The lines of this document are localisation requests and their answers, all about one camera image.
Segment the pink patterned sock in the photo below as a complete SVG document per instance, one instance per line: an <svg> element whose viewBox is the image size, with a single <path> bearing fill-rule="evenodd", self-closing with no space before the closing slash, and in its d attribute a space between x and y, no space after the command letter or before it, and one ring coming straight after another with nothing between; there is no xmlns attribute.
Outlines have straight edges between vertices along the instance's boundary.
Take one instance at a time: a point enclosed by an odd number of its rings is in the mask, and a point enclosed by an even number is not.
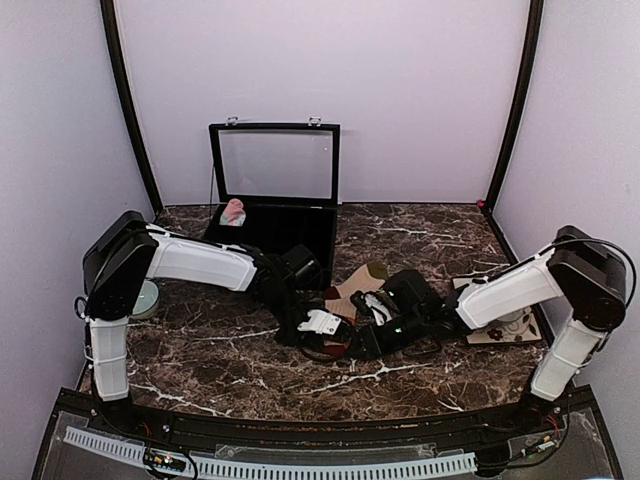
<svg viewBox="0 0 640 480"><path fill-rule="evenodd" d="M240 199L233 198L225 206L219 224L222 226L242 227L246 220L244 204Z"/></svg>

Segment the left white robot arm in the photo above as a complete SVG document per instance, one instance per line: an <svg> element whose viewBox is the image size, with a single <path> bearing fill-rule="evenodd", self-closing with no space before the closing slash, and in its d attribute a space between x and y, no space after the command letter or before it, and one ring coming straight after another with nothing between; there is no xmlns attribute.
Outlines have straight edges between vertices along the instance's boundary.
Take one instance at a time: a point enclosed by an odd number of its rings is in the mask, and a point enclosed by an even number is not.
<svg viewBox="0 0 640 480"><path fill-rule="evenodd" d="M344 317L305 302L322 269L314 254L297 245L283 255L250 245L197 240L147 222L137 211L118 217L82 259L84 293L76 315L85 323L85 351L93 385L104 402L101 417L120 436L141 427L140 412L125 399L127 331L136 314L152 310L143 290L165 281L186 282L254 296L278 323L276 340L320 352L332 339L349 344L355 328Z"/></svg>

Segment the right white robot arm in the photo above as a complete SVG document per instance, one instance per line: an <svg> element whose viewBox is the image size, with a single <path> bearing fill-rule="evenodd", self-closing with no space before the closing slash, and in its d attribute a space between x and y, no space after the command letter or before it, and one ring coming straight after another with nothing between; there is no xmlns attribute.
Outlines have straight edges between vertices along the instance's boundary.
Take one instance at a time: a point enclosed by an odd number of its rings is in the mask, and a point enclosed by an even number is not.
<svg viewBox="0 0 640 480"><path fill-rule="evenodd" d="M383 322L359 328L349 352L379 358L425 337L466 336L509 321L528 307L563 298L569 317L531 376L530 396L510 413L511 426L530 434L547 420L548 403L622 324L638 280L633 260L621 247L567 225L536 254L494 276L475 278L447 297L409 269L390 277L380 293L353 294L361 312Z"/></svg>

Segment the striped beige sock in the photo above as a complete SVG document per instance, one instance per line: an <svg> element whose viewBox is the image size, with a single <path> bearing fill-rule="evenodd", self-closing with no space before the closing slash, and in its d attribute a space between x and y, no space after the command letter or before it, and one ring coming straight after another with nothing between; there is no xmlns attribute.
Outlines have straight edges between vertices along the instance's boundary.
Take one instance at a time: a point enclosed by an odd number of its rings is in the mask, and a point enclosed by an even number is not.
<svg viewBox="0 0 640 480"><path fill-rule="evenodd" d="M374 333L382 326L377 326L373 318L358 312L352 300L355 293L361 291L375 293L384 302L381 290L388 278L384 264L369 262L358 267L345 281L331 285L324 292L324 304L320 309L344 317L353 325L346 335L319 335L320 354L324 362L342 358L369 359L378 355Z"/></svg>

